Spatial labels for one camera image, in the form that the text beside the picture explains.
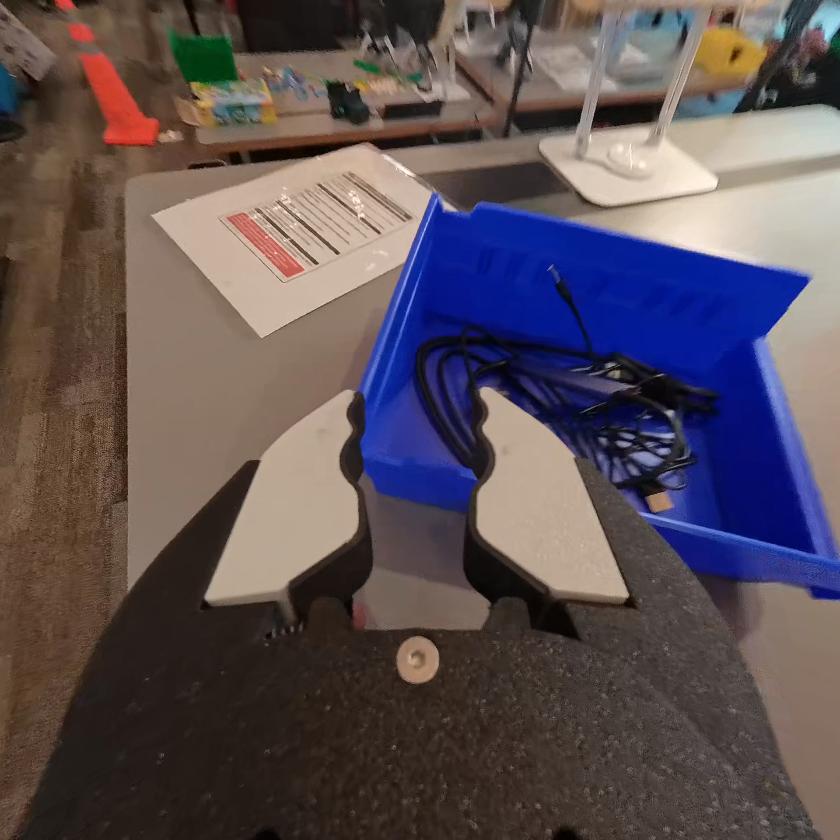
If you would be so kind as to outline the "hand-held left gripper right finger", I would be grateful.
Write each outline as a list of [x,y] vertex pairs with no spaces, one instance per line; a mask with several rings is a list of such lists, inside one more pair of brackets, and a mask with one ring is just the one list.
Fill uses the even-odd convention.
[[624,606],[630,593],[560,437],[489,387],[475,399],[464,569],[488,601]]

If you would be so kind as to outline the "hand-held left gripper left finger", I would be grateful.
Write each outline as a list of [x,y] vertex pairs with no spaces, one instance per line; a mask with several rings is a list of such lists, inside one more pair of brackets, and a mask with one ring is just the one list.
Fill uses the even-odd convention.
[[206,589],[209,606],[272,603],[284,621],[342,604],[368,580],[372,540],[360,479],[364,398],[343,391],[268,447]]

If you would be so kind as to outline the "blue plastic bin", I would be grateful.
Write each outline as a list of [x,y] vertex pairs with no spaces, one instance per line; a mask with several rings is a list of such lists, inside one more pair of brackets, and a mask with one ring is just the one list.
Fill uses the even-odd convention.
[[696,572],[838,600],[838,548],[765,336],[809,283],[762,267],[480,203],[433,197],[362,377],[366,474],[390,497],[466,512],[476,478],[434,431],[415,384],[417,348],[465,326],[580,348],[553,288],[570,284],[599,351],[617,351],[720,395],[689,426],[699,448],[664,516],[625,495]]

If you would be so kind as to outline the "laminated instruction sheet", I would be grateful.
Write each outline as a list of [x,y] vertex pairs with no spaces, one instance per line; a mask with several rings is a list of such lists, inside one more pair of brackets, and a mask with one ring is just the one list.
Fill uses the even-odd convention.
[[402,266],[433,193],[363,143],[152,217],[265,338]]

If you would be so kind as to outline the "white stand with poles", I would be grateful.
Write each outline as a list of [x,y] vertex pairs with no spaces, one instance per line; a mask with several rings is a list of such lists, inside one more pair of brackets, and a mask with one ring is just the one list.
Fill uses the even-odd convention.
[[[550,135],[539,153],[552,171],[586,202],[623,207],[673,197],[710,193],[718,177],[670,142],[669,129],[684,92],[712,8],[705,2],[590,2],[602,13],[602,26],[573,134]],[[624,18],[641,8],[687,7],[694,11],[658,118],[634,128],[593,130],[596,107],[613,46]]]

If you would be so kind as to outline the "grey background table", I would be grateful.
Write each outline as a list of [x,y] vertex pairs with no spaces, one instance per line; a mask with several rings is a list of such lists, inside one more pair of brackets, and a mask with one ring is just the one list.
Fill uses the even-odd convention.
[[[628,37],[628,44],[647,56],[647,62],[636,68],[623,67],[609,71],[607,76],[614,82],[614,88],[602,90],[599,105],[635,104],[664,100],[670,80],[676,69],[676,47],[678,35],[675,31],[636,30]],[[593,42],[596,32],[573,29],[565,32],[538,30],[534,36],[532,51],[533,71],[527,73],[518,94],[518,112],[579,109],[585,98],[587,83],[573,88],[559,85],[540,65],[539,53],[553,48],[577,48],[584,58],[594,55]],[[497,48],[486,39],[474,34],[470,40],[470,51],[465,54],[456,51],[456,63],[467,78],[499,108],[505,108],[511,99],[514,70],[508,66],[499,68],[495,62]],[[716,76],[696,67],[690,74],[683,93],[686,97],[704,96],[710,93],[730,92],[742,89],[748,83],[747,77]]]
[[[235,60],[245,79],[264,79],[266,70],[278,79],[269,88],[276,118],[268,123],[196,128],[196,141],[216,154],[438,138],[489,129],[498,120],[488,97],[459,71],[451,70],[445,59],[438,60],[442,71],[430,91],[420,91],[384,70],[366,71],[363,64],[373,59],[360,59],[352,49],[242,53]],[[371,113],[367,121],[354,124],[334,118],[326,81],[356,86]]]

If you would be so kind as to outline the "colourful toy box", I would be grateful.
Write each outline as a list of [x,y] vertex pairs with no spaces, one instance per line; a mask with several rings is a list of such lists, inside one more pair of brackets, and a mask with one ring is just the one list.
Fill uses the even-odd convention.
[[218,83],[191,82],[192,106],[202,128],[262,125],[277,121],[270,90],[262,78]]

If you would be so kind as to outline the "small black device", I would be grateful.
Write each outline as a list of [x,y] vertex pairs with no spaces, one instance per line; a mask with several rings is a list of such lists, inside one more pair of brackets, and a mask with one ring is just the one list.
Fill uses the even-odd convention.
[[355,85],[341,80],[325,80],[324,87],[328,94],[333,119],[355,126],[369,122],[371,111]]

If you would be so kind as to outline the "orange traffic cone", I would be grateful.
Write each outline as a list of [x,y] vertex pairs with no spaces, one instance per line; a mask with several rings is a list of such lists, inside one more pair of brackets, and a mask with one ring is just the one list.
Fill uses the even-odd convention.
[[142,113],[110,58],[99,48],[92,29],[82,23],[76,5],[71,1],[55,1],[54,6],[66,23],[104,119],[104,143],[119,147],[156,145],[159,122]]

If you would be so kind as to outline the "green brick plate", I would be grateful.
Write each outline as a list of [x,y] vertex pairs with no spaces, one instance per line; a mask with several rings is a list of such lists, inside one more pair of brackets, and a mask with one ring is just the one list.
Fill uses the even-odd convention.
[[187,84],[212,85],[239,79],[228,35],[183,35],[170,28],[168,36],[175,63]]

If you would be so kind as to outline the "yellow plastic object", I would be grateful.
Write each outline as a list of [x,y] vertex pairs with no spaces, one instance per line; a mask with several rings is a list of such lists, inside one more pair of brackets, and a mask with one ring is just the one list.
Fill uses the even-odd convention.
[[747,78],[759,71],[767,52],[738,29],[710,27],[700,40],[694,67],[711,76]]

